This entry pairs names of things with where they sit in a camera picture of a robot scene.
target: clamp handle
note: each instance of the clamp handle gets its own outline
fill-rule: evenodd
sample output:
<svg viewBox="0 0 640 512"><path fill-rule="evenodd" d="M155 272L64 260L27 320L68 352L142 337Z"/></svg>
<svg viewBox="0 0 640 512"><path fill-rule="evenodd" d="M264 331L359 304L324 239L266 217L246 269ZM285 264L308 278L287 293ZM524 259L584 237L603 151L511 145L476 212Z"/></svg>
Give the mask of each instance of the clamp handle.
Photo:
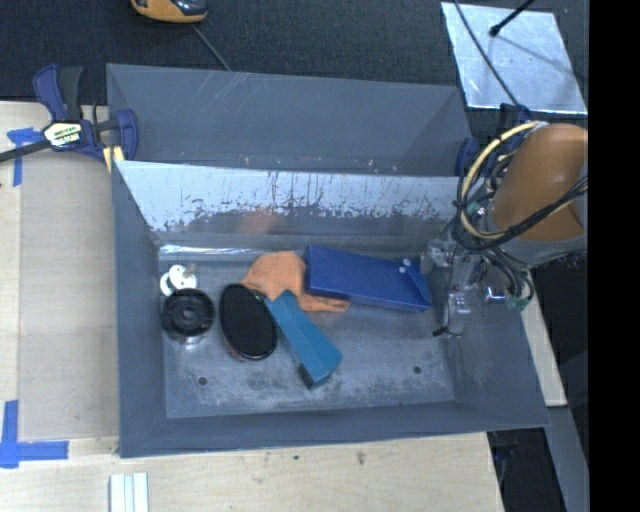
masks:
<svg viewBox="0 0 640 512"><path fill-rule="evenodd" d="M82 110L78 105L78 82L82 74L81 67L60 68L50 64L33 77L33 88L52 121L82 119Z"/></svg>

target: orange cloth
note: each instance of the orange cloth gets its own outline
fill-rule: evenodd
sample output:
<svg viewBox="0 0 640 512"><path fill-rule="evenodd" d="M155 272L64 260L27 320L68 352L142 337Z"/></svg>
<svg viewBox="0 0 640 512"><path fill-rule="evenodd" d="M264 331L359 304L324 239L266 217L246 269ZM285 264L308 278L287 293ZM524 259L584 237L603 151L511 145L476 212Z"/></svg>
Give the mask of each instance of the orange cloth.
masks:
<svg viewBox="0 0 640 512"><path fill-rule="evenodd" d="M276 300L289 290L296 296L303 311L346 311L349 302L309 295L304 290L304 273L307 266L294 252L275 252L256 259L240 284L257 290L269 300Z"/></svg>

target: blue tape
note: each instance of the blue tape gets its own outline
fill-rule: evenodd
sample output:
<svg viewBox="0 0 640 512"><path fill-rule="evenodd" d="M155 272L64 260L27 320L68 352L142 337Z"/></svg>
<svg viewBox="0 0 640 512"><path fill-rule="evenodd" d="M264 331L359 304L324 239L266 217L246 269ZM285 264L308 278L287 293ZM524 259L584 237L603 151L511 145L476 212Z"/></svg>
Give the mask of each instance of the blue tape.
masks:
<svg viewBox="0 0 640 512"><path fill-rule="evenodd" d="M18 442L18 401L4 404L2 442L0 442L0 467L15 469L25 460L68 459L69 441Z"/></svg>
<svg viewBox="0 0 640 512"><path fill-rule="evenodd" d="M23 144L31 144L44 140L44 136L38 130L33 128L21 128L19 130L9 130L7 137L13 142L17 148ZM13 167L13 186L17 187L22 183L22 157L16 158Z"/></svg>

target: black floor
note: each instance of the black floor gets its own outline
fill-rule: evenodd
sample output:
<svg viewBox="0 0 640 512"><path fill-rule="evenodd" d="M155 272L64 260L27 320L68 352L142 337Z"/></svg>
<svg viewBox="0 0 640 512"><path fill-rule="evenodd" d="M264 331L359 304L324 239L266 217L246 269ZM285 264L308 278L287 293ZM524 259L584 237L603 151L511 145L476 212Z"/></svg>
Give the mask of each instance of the black floor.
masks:
<svg viewBox="0 0 640 512"><path fill-rule="evenodd" d="M235 71L459 85L434 0L210 0L210 6L200 30ZM589 1L538 0L531 8L554 13L588 105ZM32 77L51 63L85 68L83 104L106 104L106 63L222 69L189 27L143 24L128 0L2 2L0 48L0 99L34 100ZM495 134L497 112L468 109L467 116L481 142ZM536 117L586 127L585 119ZM561 371L587 349L586 271L582 260L535 272ZM575 382L575 375L563 377ZM588 395L569 394L588 460ZM508 512L564 510L542 430L490 433L489 439Z"/></svg>

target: white object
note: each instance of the white object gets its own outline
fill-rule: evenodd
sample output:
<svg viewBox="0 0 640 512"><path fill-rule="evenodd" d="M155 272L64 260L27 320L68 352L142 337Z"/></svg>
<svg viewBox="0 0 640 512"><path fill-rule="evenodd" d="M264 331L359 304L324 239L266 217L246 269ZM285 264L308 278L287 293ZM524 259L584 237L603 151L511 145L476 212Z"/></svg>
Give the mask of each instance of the white object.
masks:
<svg viewBox="0 0 640 512"><path fill-rule="evenodd" d="M169 272L165 272L160 278L160 289L167 297L175 290L197 287L198 278L183 265L173 265Z"/></svg>
<svg viewBox="0 0 640 512"><path fill-rule="evenodd" d="M111 475L109 479L109 512L148 512L147 473Z"/></svg>

